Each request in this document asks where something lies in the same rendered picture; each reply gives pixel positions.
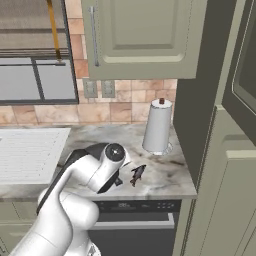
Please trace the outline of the green wall cupboard door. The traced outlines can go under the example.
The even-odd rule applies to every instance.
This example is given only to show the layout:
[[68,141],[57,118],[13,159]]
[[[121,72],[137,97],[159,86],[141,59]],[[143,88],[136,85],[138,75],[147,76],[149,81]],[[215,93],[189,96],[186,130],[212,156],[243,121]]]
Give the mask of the green wall cupboard door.
[[[94,80],[196,76],[208,0],[81,0],[89,77]],[[94,65],[94,6],[99,67]]]

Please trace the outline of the white ribbed sink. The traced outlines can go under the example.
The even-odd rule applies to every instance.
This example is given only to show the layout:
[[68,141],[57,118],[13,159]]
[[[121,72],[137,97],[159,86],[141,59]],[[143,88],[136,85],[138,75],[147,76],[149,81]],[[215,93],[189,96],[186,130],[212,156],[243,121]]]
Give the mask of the white ribbed sink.
[[70,128],[0,129],[0,185],[49,184]]

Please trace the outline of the green base cupboard door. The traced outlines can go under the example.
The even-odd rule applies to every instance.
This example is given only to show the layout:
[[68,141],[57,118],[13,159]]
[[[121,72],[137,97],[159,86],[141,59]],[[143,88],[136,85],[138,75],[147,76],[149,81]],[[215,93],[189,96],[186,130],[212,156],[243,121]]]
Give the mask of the green base cupboard door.
[[37,203],[0,200],[0,256],[8,256],[34,223]]

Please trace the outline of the black dishwasher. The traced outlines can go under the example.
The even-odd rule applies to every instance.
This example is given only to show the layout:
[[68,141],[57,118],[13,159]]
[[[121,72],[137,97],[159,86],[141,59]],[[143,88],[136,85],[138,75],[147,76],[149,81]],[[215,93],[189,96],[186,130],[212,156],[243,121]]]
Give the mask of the black dishwasher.
[[98,201],[104,213],[172,213],[173,229],[90,230],[102,256],[172,256],[181,200]]

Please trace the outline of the green tall cupboard door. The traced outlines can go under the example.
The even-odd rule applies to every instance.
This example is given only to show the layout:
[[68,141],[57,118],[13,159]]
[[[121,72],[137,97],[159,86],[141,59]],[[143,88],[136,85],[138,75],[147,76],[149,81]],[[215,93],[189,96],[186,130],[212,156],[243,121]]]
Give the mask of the green tall cupboard door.
[[256,150],[228,150],[200,256],[238,256],[256,209]]

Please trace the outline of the dark raw fish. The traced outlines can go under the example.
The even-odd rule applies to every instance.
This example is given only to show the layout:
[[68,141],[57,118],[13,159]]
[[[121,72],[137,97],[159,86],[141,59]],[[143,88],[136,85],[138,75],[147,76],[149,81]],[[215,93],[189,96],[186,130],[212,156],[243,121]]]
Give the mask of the dark raw fish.
[[132,176],[132,179],[130,180],[130,183],[132,184],[132,186],[135,186],[136,181],[138,179],[141,179],[145,168],[146,168],[146,165],[141,165],[141,166],[138,166],[137,168],[132,170],[133,176]]

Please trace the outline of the green tall cupboard housing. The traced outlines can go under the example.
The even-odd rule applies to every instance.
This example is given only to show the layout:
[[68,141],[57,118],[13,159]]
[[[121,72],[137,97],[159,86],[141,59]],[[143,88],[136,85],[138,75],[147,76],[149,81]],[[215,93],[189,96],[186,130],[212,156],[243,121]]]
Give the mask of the green tall cupboard housing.
[[[177,85],[174,127],[197,192],[188,208],[181,256],[200,256],[226,152],[256,150],[222,105],[243,8],[237,1],[208,0],[197,75]],[[256,256],[256,209],[237,253]]]

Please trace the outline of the white paper towel roll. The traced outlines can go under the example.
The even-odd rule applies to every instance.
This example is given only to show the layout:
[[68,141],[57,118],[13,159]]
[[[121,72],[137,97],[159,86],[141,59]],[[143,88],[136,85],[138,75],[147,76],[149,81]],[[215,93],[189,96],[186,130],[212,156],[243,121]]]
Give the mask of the white paper towel roll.
[[169,142],[172,103],[165,98],[151,102],[142,147],[153,155],[167,155],[172,151]]

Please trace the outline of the grey wall socket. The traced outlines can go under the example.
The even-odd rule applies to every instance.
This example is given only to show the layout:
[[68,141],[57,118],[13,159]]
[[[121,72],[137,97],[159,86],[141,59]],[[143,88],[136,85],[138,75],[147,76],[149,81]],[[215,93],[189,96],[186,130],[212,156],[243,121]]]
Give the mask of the grey wall socket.
[[96,81],[93,81],[90,79],[84,79],[83,86],[84,86],[84,95],[86,98],[97,98],[98,97],[98,89],[97,89]]
[[115,82],[113,80],[102,80],[101,90],[103,98],[115,97]]

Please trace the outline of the dark framed window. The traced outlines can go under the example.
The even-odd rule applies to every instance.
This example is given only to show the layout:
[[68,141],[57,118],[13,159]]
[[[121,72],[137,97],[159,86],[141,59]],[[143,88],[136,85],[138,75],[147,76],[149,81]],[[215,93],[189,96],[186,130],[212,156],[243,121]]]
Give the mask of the dark framed window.
[[0,106],[79,102],[65,1],[47,5],[56,56],[0,58]]

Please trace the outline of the black built-in oven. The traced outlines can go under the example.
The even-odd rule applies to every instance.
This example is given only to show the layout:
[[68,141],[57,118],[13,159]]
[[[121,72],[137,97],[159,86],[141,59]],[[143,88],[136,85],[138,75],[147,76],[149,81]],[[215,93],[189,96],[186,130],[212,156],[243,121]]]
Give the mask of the black built-in oven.
[[256,146],[256,0],[242,4],[222,105]]

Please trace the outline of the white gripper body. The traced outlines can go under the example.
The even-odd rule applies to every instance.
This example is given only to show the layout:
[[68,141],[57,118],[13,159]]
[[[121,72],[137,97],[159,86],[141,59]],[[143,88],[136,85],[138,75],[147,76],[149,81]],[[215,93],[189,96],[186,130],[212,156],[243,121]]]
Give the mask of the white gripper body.
[[131,163],[131,157],[130,156],[125,156],[123,159],[121,159],[118,162],[118,168],[117,170],[121,170],[125,166],[129,165]]

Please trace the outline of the grey window blind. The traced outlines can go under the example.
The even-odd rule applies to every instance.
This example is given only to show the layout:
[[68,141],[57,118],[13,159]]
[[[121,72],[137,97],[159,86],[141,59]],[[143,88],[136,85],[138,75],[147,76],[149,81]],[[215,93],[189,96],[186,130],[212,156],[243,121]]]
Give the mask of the grey window blind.
[[0,58],[55,57],[47,0],[0,0]]

